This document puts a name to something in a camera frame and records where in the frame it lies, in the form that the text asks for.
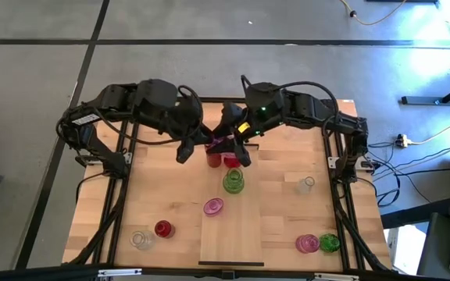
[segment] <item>gray floor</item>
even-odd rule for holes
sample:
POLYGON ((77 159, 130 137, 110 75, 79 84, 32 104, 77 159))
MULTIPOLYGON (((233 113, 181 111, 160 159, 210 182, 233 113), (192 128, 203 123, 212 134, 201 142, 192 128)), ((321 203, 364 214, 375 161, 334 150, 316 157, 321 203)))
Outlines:
MULTIPOLYGON (((383 16, 396 4, 350 1, 364 19, 383 16)), ((0 0, 0 37, 89 38, 101 0, 0 0)), ((450 40, 431 4, 406 3, 373 27, 345 16, 338 0, 116 0, 101 38, 276 38, 450 40)), ((54 125, 67 106, 85 46, 0 46, 0 269, 15 261, 55 141, 54 125)), ((403 106, 403 95, 442 96, 450 91, 450 47, 343 46, 98 46, 80 97, 86 101, 110 83, 150 77, 187 84, 201 96, 242 96, 239 75, 252 81, 313 80, 338 98, 354 99, 368 118, 370 143, 406 133, 421 141, 450 124, 450 107, 403 106)), ((303 88, 318 98, 317 90, 303 88)), ((407 162, 450 146, 449 133, 428 144, 395 151, 407 162)), ((377 150, 379 156, 390 153, 377 150)), ((83 169, 66 150, 52 189, 30 266, 58 265, 74 211, 74 189, 83 169)), ((450 154, 419 166, 449 165, 450 154)), ((413 177, 431 201, 450 196, 450 173, 413 177)), ((395 187, 393 177, 377 182, 395 187)), ((424 204, 407 181, 398 201, 382 213, 424 204)))

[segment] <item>clear glass cup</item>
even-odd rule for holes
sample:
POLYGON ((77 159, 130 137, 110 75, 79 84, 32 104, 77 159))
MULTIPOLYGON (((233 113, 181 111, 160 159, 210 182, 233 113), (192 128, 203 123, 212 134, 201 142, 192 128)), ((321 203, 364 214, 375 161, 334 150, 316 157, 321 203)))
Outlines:
POLYGON ((135 231, 131 234, 130 243, 138 250, 148 250, 154 245, 155 237, 148 230, 135 231))
POLYGON ((311 176, 307 176, 305 179, 301 179, 298 182, 298 193, 300 194, 309 193, 315 184, 316 181, 311 176))

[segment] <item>black metal frame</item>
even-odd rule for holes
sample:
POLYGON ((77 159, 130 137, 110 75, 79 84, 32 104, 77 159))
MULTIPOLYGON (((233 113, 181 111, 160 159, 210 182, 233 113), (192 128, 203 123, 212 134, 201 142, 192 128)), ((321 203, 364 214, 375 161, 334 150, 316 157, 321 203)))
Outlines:
MULTIPOLYGON (((237 102, 237 103, 245 102, 244 98, 203 97, 203 98, 201 98, 201 100, 203 103, 223 103, 225 101, 232 101, 232 102, 237 102)), ((137 136, 137 135, 138 135, 138 124, 135 124, 134 132, 132 133, 132 136, 137 136)), ((334 135, 335 135, 337 153, 338 153, 338 156, 341 156, 343 153, 343 144, 341 141, 341 135, 339 133, 335 133, 334 135)), ((119 144, 123 143, 123 141, 124 141, 124 138, 120 136, 118 139, 118 148, 122 149, 122 145, 119 146, 119 144)), ((327 159, 328 157, 332 156, 331 147, 330 147, 330 137, 323 136, 323 142, 324 142, 324 149, 325 149, 325 154, 326 154, 326 159, 327 159)), ((132 152, 132 153, 134 152, 135 144, 136 144, 135 141, 133 141, 133 140, 130 141, 130 147, 128 149, 129 152, 132 152)), ((331 185, 331 187, 330 187, 331 197, 333 198, 333 201, 339 200, 338 199, 339 198, 338 187, 337 187, 336 181, 332 176, 333 173, 330 172, 329 166, 327 166, 327 168, 328 168, 328 175, 330 177, 329 180, 331 183, 330 184, 331 185)), ((125 180, 123 180, 123 186, 121 188, 128 188, 128 185, 129 185, 129 176, 125 180)), ((354 207, 353 200, 352 200, 352 191, 350 189, 349 184, 344 185, 344 189, 345 189, 345 195, 346 195, 345 203, 347 205, 348 216, 349 216, 350 220, 352 221, 352 224, 354 225, 354 227, 356 229, 358 229, 356 217, 355 217, 355 207, 354 207)), ((110 205, 112 204, 111 200, 112 200, 112 195, 110 197, 110 200, 108 197, 106 198, 106 200, 104 202, 104 206, 103 206, 104 211, 110 209, 110 205)), ((121 219, 122 219, 122 214, 116 219, 116 221, 114 222, 114 227, 112 229, 112 239, 110 241, 109 254, 107 257, 107 264, 112 265, 112 267, 114 265, 117 240, 120 235, 121 219)), ((341 220, 336 215, 336 213, 334 213, 334 219, 336 220, 337 235, 341 241, 341 249, 340 249, 341 263, 342 263, 343 272, 345 272, 350 269, 348 248, 347 248, 346 237, 345 237, 345 228, 344 228, 341 220)), ((358 269, 366 270, 363 256, 360 254, 360 251, 357 248, 357 246, 354 245, 354 248, 355 248, 355 257, 356 257, 358 269)), ((273 272, 273 271, 264 271, 264 270, 229 270, 229 269, 228 270, 217 270, 217 269, 143 268, 142 271, 143 271, 144 275, 152 274, 152 275, 175 275, 175 276, 198 276, 198 277, 213 276, 213 277, 218 277, 221 279, 235 279, 238 277, 256 277, 256 278, 275 277, 275 278, 311 279, 316 274, 315 272, 284 272, 284 271, 273 272)))
MULTIPOLYGON (((122 133, 126 133, 126 129, 128 126, 127 121, 123 121, 121 124, 120 131, 122 133)), ((116 152, 121 152, 124 147, 124 136, 119 135, 119 138, 117 139, 117 145, 116 145, 116 152)), ((113 197, 114 197, 114 191, 116 189, 116 180, 115 179, 109 179, 109 184, 107 186, 107 191, 105 193, 105 202, 102 209, 102 216, 100 218, 100 224, 103 224, 107 220, 107 216, 109 216, 109 212, 113 206, 113 197)), ((91 260, 92 264, 96 264, 100 262, 100 257, 102 256, 102 246, 103 246, 103 238, 100 240, 100 243, 96 247, 95 251, 93 252, 93 258, 91 260)))

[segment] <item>red cup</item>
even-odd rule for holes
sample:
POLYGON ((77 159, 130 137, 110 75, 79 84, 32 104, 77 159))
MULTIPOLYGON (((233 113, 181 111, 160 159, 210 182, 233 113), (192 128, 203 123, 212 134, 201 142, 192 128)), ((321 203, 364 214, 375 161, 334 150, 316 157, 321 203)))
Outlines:
POLYGON ((239 168, 241 166, 241 163, 235 157, 223 157, 223 164, 230 169, 239 168))
MULTIPOLYGON (((205 150, 208 150, 209 145, 205 145, 205 150)), ((222 165, 222 155, 220 153, 206 154, 206 161, 211 168, 218 168, 222 165)))
POLYGON ((155 235, 162 238, 171 238, 175 234, 175 227, 168 221, 159 221, 154 227, 155 235))

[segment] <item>wooden plank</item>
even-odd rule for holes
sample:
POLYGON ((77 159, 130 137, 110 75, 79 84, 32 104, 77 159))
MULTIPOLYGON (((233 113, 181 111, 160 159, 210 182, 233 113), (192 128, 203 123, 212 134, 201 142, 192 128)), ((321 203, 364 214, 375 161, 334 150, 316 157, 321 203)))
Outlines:
MULTIPOLYGON (((342 112, 356 115, 353 101, 339 101, 339 105, 342 112)), ((218 124, 221 108, 221 104, 204 104, 206 125, 213 128, 218 124)), ((103 123, 98 124, 98 132, 101 139, 114 149, 117 134, 103 123)), ((141 126, 138 137, 147 141, 168 138, 144 126, 141 126)), ((265 266, 240 268, 341 272, 341 259, 337 252, 302 254, 295 250, 295 239, 299 235, 336 234, 320 130, 280 126, 266 132, 265 137, 251 139, 251 142, 259 144, 256 162, 262 261, 265 266), (316 184, 309 194, 299 195, 295 188, 298 180, 304 176, 312 176, 316 184)), ((209 167, 202 146, 195 148, 195 153, 184 165, 176 163, 178 145, 173 143, 149 147, 137 144, 115 264, 142 268, 234 268, 198 265, 204 185, 196 180, 196 175, 205 173, 209 167), (156 238, 155 246, 149 251, 139 251, 131 246, 129 240, 134 231, 153 229, 160 219, 167 219, 175 225, 177 232, 173 238, 156 238)), ((97 173, 98 169, 97 166, 88 167, 85 176, 97 173)), ((359 176, 370 180, 366 173, 359 173, 359 176)), ((95 233, 107 182, 102 177, 83 185, 63 261, 74 258, 95 233)), ((373 188, 368 183, 357 182, 352 184, 352 193, 359 232, 371 251, 390 268, 373 188)), ((350 263, 355 268, 354 250, 348 235, 347 242, 350 263)))
POLYGON ((261 217, 259 214, 258 149, 249 148, 252 164, 241 168, 244 190, 229 194, 222 179, 228 168, 209 168, 208 184, 203 190, 202 204, 219 197, 223 199, 220 214, 208 217, 202 213, 201 258, 199 264, 263 266, 261 217))

